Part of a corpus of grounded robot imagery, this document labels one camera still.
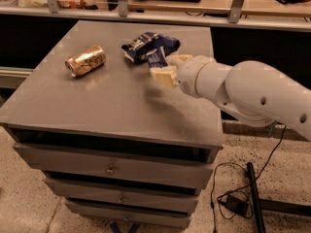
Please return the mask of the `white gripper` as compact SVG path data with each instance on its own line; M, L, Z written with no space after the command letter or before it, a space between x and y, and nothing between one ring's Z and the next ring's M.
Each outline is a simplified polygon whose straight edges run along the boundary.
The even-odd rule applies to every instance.
M178 82L179 88L186 95L198 98L196 91L198 74L207 64L215 62L215 59L204 55L192 57L191 54L174 54L168 55L166 62L170 66L150 69L153 79L169 88L175 88Z

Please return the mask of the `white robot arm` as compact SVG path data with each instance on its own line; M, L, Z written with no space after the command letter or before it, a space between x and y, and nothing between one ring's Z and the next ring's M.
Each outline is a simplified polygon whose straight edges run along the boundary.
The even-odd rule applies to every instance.
M311 140L311 90L279 70L254 60L229 66L204 55L164 61L150 68L158 83L204 98L249 126L280 122Z

